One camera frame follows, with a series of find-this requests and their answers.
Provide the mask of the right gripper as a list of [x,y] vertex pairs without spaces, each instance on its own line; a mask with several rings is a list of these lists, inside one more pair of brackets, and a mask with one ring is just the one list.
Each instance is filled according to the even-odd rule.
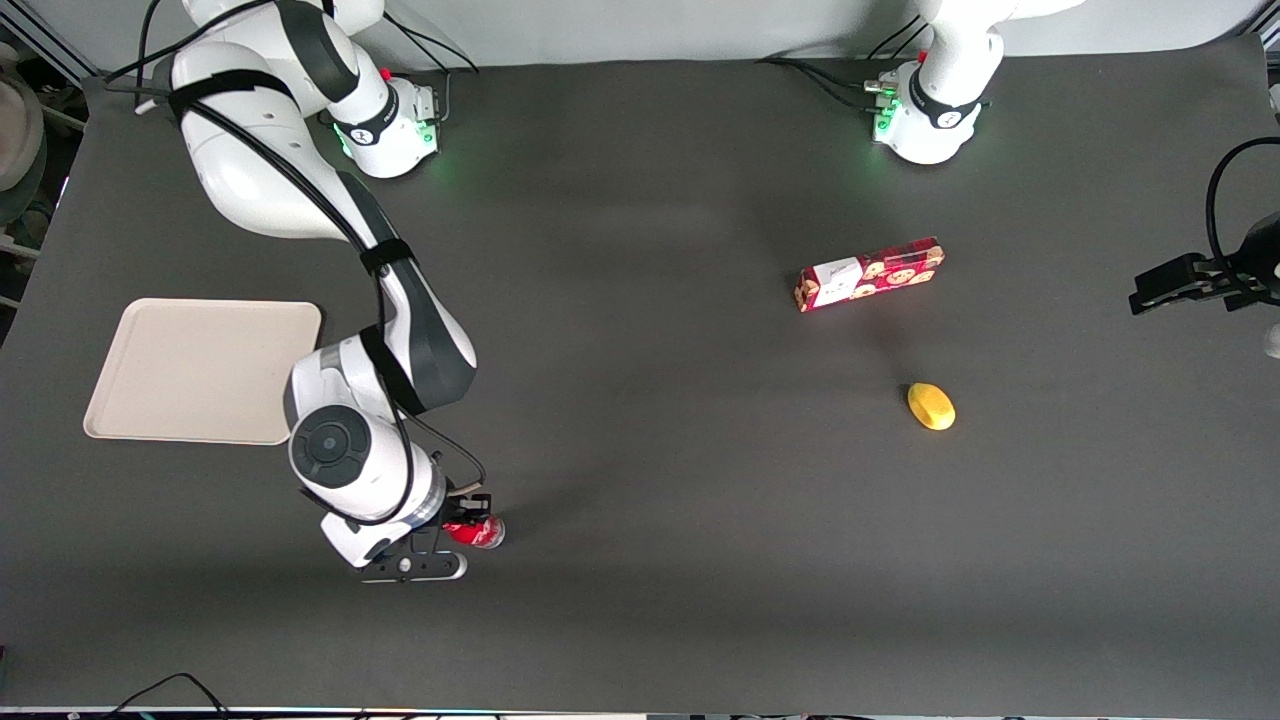
[[[451,496],[440,511],[440,528],[458,530],[465,525],[465,497]],[[471,495],[471,523],[486,524],[492,516],[492,495]],[[321,530],[334,550],[357,570],[452,570],[453,553],[439,550],[439,530],[430,521],[416,527],[394,520],[365,525],[329,512]]]

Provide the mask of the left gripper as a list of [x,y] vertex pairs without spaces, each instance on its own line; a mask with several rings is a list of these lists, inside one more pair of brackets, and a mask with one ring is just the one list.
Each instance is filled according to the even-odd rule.
[[[1254,223],[1238,249],[1238,278],[1265,293],[1267,304],[1279,304],[1279,214]],[[1239,296],[1229,284],[1213,282],[1213,263],[1188,252],[1140,273],[1129,296],[1132,315],[1139,316],[1179,302],[1204,302]]]

